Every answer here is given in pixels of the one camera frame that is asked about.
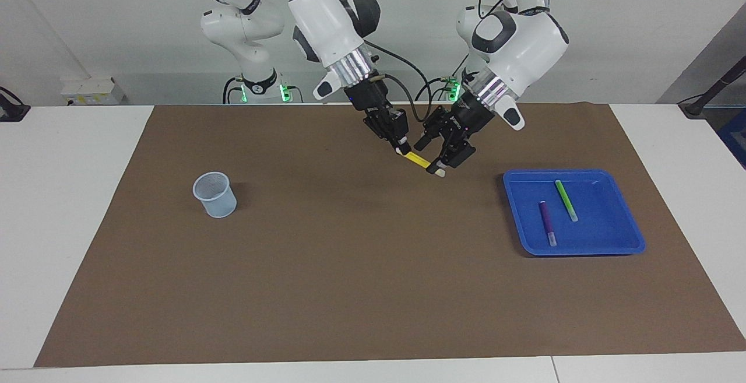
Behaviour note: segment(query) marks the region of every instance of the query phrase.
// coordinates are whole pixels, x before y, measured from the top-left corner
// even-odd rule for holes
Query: white table
[[[704,121],[612,106],[746,333],[746,171]],[[663,356],[215,364],[27,370],[93,240],[152,107],[35,107],[0,124],[0,381],[743,382],[746,352]]]

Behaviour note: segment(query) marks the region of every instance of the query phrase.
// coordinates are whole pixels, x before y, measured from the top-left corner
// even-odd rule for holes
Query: translucent cup
[[[192,187],[194,197],[205,206],[207,215],[212,218],[225,218],[235,211],[235,195],[228,176],[219,171],[211,171],[200,176]]]

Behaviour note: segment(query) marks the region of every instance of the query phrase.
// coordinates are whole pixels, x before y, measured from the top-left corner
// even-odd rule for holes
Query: white power supply box
[[[68,106],[73,104],[122,104],[125,93],[114,82],[114,78],[89,78],[88,80],[66,81],[62,96]]]

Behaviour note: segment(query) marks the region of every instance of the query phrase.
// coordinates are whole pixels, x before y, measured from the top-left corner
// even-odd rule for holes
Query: brown table mat
[[[36,366],[746,350],[612,111],[522,110],[440,179],[351,107],[156,107]],[[532,258],[511,168],[605,168],[647,252]],[[212,170],[226,219],[191,194]]]

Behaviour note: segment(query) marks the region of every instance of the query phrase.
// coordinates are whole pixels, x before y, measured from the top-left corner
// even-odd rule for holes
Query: blue plastic tray
[[[562,181],[580,221],[573,223],[554,185]],[[604,170],[511,170],[503,182],[520,243],[536,256],[632,255],[645,250],[627,203]],[[550,247],[539,202],[546,201],[557,236]]]

